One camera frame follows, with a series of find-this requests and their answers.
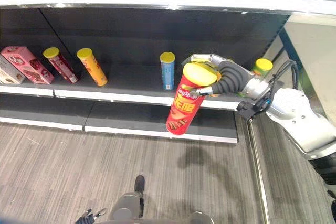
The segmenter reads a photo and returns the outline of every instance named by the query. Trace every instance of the cable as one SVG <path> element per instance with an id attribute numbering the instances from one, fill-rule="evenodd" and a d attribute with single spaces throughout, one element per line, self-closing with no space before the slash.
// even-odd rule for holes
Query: cable
<path id="1" fill-rule="evenodd" d="M 297 63 L 293 60 L 287 60 L 285 63 L 281 65 L 281 67 L 278 69 L 276 74 L 273 75 L 273 78 L 269 81 L 270 83 L 270 90 L 269 90 L 269 99 L 268 104 L 266 107 L 258 112 L 255 113 L 255 115 L 259 115 L 263 112 L 266 112 L 272 105 L 274 95 L 277 91 L 275 88 L 275 85 L 277 84 L 277 81 L 280 79 L 280 77 L 289 69 L 292 70 L 292 81 L 293 81 L 293 88 L 298 89 L 299 85 L 299 69 L 297 66 Z"/>

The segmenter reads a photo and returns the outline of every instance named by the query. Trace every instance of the yellow cap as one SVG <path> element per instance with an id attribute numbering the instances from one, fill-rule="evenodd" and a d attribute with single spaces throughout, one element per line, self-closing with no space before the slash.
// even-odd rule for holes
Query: yellow cap
<path id="1" fill-rule="evenodd" d="M 163 52 L 160 55 L 160 61 L 162 63 L 172 63 L 175 60 L 175 54 L 173 54 L 172 52 Z"/>
<path id="2" fill-rule="evenodd" d="M 82 48 L 77 51 L 77 57 L 79 59 L 86 59 L 93 55 L 91 48 Z"/>
<path id="3" fill-rule="evenodd" d="M 59 55 L 59 49 L 57 47 L 49 47 L 43 52 L 44 57 L 50 59 Z"/>
<path id="4" fill-rule="evenodd" d="M 272 69 L 273 63 L 270 60 L 261 58 L 261 59 L 257 59 L 256 66 L 257 68 L 268 71 Z"/>
<path id="5" fill-rule="evenodd" d="M 187 63 L 183 75 L 199 86 L 209 86 L 217 80 L 217 72 L 210 66 L 199 62 Z"/>

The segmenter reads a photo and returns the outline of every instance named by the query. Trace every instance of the person's shoe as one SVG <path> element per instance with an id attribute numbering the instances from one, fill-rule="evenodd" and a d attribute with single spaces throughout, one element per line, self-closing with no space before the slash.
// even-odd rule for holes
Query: person's shoe
<path id="1" fill-rule="evenodd" d="M 140 193 L 140 198 L 143 196 L 143 191 L 145 191 L 145 178 L 142 175 L 138 175 L 134 183 L 134 191 Z"/>
<path id="2" fill-rule="evenodd" d="M 134 183 L 134 191 L 140 194 L 140 214 L 139 218 L 142 218 L 144 211 L 143 191 L 145 191 L 145 178 L 142 175 L 138 175 Z"/>

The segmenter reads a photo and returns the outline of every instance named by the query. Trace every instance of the product label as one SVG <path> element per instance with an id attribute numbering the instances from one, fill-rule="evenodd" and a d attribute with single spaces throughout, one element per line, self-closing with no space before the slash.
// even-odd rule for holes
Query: product label
<path id="1" fill-rule="evenodd" d="M 24 75 L 19 72 L 5 58 L 0 56 L 0 81 L 8 84 L 19 84 L 23 81 Z"/>
<path id="2" fill-rule="evenodd" d="M 176 135 L 184 134 L 193 120 L 204 97 L 190 94 L 190 91 L 199 86 L 182 76 L 177 87 L 176 96 L 166 122 L 168 131 Z"/>
<path id="3" fill-rule="evenodd" d="M 162 81 L 165 90 L 174 88 L 174 63 L 161 63 Z"/>
<path id="4" fill-rule="evenodd" d="M 74 74 L 73 69 L 62 55 L 53 57 L 49 61 L 56 68 L 56 70 L 63 76 L 64 79 L 66 79 L 71 83 L 75 83 L 78 81 L 77 77 Z"/>

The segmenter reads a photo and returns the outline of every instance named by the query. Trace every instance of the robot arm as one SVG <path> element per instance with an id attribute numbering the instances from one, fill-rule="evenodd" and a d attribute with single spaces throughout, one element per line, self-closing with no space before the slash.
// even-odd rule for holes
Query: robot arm
<path id="1" fill-rule="evenodd" d="M 192 90 L 197 95 L 238 93 L 253 100 L 241 102 L 237 111 L 247 121 L 266 112 L 289 134 L 294 146 L 323 178 L 328 193 L 336 199 L 336 128 L 323 116 L 315 114 L 308 98 L 297 89 L 279 88 L 243 67 L 213 54 L 194 54 L 187 62 L 203 62 L 216 68 L 222 75 L 209 87 Z"/>

